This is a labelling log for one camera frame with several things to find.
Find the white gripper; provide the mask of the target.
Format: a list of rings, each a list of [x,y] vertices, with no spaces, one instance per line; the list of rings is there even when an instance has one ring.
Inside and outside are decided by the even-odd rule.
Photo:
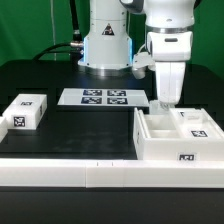
[[[185,75],[185,62],[156,62],[156,89],[160,107],[163,110],[172,108],[181,97]]]

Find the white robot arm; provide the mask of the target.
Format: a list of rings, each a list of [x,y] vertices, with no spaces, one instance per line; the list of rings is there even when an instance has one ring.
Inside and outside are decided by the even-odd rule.
[[[191,57],[196,0],[90,0],[90,31],[79,65],[104,73],[130,67],[135,77],[156,75],[157,99],[179,103],[186,62]],[[145,51],[134,54],[127,14],[144,14]]]

